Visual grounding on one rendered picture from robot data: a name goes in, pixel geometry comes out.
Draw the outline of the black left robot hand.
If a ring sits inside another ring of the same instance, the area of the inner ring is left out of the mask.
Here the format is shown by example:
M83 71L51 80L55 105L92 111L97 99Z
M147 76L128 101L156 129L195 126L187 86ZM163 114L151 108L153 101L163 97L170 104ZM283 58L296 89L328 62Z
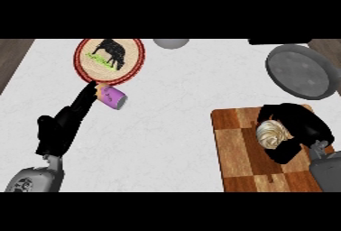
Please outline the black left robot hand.
M66 106L55 116L42 115L39 117L36 149L39 155L63 157L68 152L83 119L98 99L97 92L97 81L91 81L80 91L74 103Z

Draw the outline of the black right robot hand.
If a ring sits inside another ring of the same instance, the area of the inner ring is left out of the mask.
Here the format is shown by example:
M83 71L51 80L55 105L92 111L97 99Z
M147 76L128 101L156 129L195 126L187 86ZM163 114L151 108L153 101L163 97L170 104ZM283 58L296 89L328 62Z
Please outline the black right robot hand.
M259 125L262 126L269 119L284 125L294 137L283 141L275 149L266 148L266 154L277 163L287 164L291 161L302 151L302 145L311 147L316 141L334 143L330 126L302 105L293 103L265 105L257 117Z

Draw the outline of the cream frosted cupcake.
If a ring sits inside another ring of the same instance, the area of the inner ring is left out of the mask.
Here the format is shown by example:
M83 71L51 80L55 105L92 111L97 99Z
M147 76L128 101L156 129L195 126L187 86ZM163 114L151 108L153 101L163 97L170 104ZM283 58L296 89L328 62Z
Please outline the cream frosted cupcake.
M275 150L293 135L280 121L266 120L256 129L256 138L266 149Z

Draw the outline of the checkered wooden cutting board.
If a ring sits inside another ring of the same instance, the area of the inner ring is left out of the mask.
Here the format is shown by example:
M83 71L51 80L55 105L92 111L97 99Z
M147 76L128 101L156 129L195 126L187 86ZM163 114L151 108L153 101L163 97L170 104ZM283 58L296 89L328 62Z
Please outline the checkered wooden cutting board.
M256 139L259 107L215 109L212 126L225 192L321 192L306 146L288 164L266 155Z

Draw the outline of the grey round pan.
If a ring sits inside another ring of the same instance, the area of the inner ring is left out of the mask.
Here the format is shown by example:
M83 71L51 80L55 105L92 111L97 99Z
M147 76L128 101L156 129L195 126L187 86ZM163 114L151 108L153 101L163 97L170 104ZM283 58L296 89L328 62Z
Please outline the grey round pan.
M266 72L281 89L306 100L322 100L341 86L341 68L302 45L278 46L266 57Z

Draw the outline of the purple can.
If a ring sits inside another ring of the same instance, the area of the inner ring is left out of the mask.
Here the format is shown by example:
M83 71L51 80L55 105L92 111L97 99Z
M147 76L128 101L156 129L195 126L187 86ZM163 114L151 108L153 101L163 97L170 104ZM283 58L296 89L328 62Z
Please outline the purple can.
M101 83L97 86L98 92L97 92L97 96L98 99L116 110L119 110L128 101L128 95L114 87L111 87L110 85Z

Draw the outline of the round cow print plate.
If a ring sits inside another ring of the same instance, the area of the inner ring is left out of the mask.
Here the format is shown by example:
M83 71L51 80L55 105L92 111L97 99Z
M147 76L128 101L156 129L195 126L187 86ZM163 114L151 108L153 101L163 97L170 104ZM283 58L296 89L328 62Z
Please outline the round cow print plate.
M76 72L86 82L123 84L141 71L144 60L141 39L85 39L76 48Z

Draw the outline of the black appliance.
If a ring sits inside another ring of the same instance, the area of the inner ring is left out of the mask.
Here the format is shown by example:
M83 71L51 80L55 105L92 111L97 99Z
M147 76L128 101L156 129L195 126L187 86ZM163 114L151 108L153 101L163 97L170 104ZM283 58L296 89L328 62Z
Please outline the black appliance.
M249 39L252 45L271 45L271 44L299 44L309 43L312 39Z

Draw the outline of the grey round bowl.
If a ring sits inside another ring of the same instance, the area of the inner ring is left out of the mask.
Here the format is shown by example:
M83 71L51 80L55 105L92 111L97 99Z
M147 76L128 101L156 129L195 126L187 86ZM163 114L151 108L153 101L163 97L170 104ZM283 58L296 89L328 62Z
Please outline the grey round bowl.
M169 50L175 50L182 48L190 40L188 39L154 39L156 44Z

